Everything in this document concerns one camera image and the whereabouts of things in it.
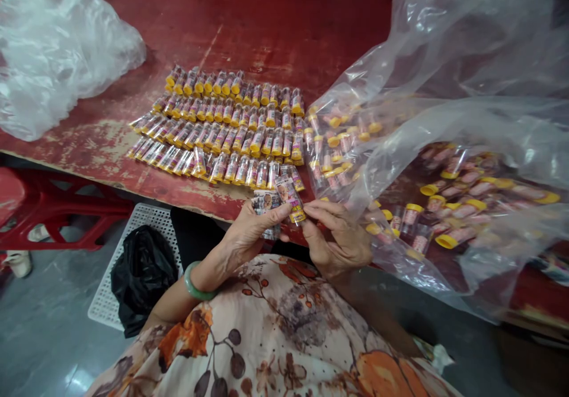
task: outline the white plastic bag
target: white plastic bag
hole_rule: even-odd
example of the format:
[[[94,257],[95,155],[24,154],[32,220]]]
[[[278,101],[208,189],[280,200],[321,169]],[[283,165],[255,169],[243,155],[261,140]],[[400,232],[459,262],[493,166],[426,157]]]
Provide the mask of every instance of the white plastic bag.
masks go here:
[[[308,136],[315,141],[306,163],[317,172],[311,175],[316,196],[344,203],[356,217],[380,195],[405,202],[405,194],[386,190],[425,145],[437,141],[488,146],[518,176],[569,190],[569,101],[554,98],[569,88],[566,19],[557,14],[555,0],[394,0],[389,39],[350,66],[308,110]],[[332,189],[333,176],[319,169],[322,159],[330,161],[326,153],[334,155],[338,141],[364,133],[336,162],[344,184]],[[322,150],[317,136],[329,148]],[[380,221],[390,229],[385,218]],[[374,262],[456,308],[495,321],[525,262],[569,239],[568,222],[564,203],[527,209],[484,231],[499,235],[499,244],[437,263],[409,256],[400,239],[375,241]]]
[[[0,127],[38,139],[146,59],[103,0],[0,0]]]

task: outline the floor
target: floor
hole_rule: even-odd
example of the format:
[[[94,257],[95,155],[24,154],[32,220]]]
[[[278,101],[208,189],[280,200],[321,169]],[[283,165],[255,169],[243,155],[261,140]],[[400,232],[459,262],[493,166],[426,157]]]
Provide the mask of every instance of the floor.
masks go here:
[[[8,160],[11,165],[30,166]],[[34,252],[32,273],[4,286],[0,295],[0,354],[4,355],[0,395],[83,395],[129,345],[131,340],[124,339],[121,332],[87,317],[125,225],[126,221],[116,223],[97,252]],[[406,329],[434,336],[446,347],[456,364],[446,368],[444,377],[460,392],[468,397],[518,395],[501,375],[494,326],[381,271],[370,269],[367,273]]]

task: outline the worn table surface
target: worn table surface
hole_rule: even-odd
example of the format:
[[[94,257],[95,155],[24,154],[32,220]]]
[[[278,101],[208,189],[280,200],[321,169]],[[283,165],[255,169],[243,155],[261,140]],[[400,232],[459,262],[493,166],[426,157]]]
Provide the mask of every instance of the worn table surface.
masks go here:
[[[302,88],[309,104],[387,38],[391,13],[391,0],[106,1],[140,31],[146,62],[100,96],[79,100],[38,141],[0,131],[0,150],[222,220],[236,218],[250,190],[174,177],[124,157],[138,138],[127,123],[163,92],[172,65],[243,69],[253,81]]]

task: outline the red plastic stool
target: red plastic stool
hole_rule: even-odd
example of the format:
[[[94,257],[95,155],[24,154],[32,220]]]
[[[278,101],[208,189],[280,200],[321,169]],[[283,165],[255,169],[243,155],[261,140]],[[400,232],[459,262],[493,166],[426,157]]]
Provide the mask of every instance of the red plastic stool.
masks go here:
[[[67,190],[52,181],[68,183]],[[94,185],[104,196],[76,194]],[[0,168],[0,250],[86,249],[97,250],[95,241],[115,221],[130,217],[133,203],[117,196],[106,185],[73,175],[34,169]],[[97,216],[99,219],[76,242],[67,242],[59,232],[69,225],[69,215]],[[53,242],[33,242],[28,234],[44,224]]]

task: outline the green bracelet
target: green bracelet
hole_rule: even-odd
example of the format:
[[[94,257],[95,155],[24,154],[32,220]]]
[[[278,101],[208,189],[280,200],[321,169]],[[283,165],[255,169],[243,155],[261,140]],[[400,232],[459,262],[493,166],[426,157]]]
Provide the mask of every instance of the green bracelet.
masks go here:
[[[201,292],[200,290],[197,290],[194,285],[191,283],[190,280],[190,273],[191,271],[194,269],[194,267],[199,264],[201,261],[196,261],[196,262],[192,262],[190,265],[188,265],[188,267],[186,268],[186,272],[184,273],[184,281],[186,283],[186,289],[188,289],[188,292],[190,293],[190,295],[192,295],[194,298],[199,299],[199,300],[212,300],[218,293],[217,290],[215,290],[214,292]]]

